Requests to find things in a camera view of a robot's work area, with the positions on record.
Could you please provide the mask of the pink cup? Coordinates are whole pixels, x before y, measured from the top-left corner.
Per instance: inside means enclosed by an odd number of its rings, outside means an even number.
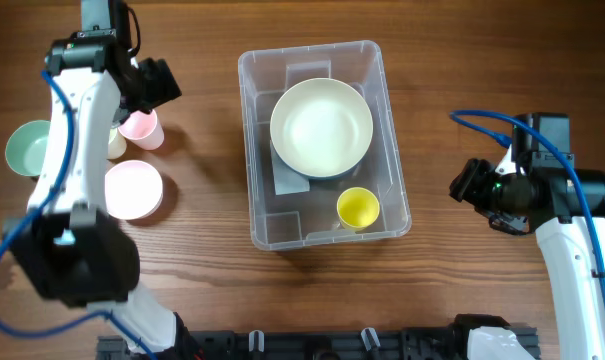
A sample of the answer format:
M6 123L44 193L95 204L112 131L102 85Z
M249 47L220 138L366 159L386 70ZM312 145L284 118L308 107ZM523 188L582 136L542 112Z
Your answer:
M165 139L155 110L149 114L141 111L132 113L118 130L124 138L144 150L158 149Z

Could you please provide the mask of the cream cup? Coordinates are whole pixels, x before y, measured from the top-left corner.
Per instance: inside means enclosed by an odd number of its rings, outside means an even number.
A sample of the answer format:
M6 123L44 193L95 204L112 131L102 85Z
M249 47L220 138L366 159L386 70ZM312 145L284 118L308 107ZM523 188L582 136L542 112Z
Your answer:
M118 129L111 129L109 133L107 158L114 160L121 157L127 148L125 138L121 135Z

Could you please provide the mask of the pink bowl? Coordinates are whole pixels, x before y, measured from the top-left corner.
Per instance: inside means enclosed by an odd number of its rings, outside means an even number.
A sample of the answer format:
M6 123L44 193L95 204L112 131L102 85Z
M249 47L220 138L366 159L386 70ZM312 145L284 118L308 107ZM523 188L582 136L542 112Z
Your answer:
M119 220L137 220L151 215L160 206L163 195L162 176L147 162L124 161L105 175L107 211Z

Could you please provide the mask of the green bowl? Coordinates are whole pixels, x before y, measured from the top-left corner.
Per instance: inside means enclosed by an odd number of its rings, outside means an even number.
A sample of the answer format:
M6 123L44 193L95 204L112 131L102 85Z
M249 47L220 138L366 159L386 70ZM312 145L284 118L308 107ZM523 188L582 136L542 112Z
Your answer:
M26 177L40 175L46 154L50 122L35 120L13 132L5 148L9 168Z

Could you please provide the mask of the yellow cup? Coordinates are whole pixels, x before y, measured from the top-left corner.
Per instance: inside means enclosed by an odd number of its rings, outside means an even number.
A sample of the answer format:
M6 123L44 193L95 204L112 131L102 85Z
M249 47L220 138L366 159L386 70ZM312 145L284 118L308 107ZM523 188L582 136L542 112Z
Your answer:
M373 192L363 187L346 189L338 197L336 211L343 228L358 232L379 217L380 203Z

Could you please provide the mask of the blue plate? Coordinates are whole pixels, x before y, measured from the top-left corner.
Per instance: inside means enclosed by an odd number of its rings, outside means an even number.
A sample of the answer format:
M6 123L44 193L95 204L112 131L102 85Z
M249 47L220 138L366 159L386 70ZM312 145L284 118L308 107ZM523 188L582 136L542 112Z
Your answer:
M343 176L357 167L370 149L369 146L277 146L274 142L271 146L288 168L314 179Z

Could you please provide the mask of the cream plate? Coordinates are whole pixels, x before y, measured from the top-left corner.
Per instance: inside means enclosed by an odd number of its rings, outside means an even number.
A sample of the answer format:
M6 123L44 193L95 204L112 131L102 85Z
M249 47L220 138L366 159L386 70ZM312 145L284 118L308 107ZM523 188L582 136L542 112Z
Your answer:
M304 80L277 101L270 119L277 146L369 146L373 116L352 86L331 78Z

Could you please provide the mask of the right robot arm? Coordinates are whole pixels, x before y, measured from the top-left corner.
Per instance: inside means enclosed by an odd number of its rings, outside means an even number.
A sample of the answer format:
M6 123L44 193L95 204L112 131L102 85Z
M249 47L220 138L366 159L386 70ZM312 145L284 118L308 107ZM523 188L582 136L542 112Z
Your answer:
M512 132L472 124L472 115L504 121ZM456 110L450 117L506 150L497 165L468 160L450 185L451 197L471 204L496 231L535 236L561 356L605 359L605 173L575 167L565 114Z

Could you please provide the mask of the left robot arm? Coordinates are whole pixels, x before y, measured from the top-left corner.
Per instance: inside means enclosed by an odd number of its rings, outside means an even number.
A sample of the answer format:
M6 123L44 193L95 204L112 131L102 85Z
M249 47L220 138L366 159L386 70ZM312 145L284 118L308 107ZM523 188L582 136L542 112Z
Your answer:
M13 255L42 298L110 323L134 356L186 359L195 343L142 285L136 244L105 200L110 131L181 91L165 61L137 59L139 23L125 2L85 1L81 17L81 28L46 55L44 164L24 218L5 222L0 252Z

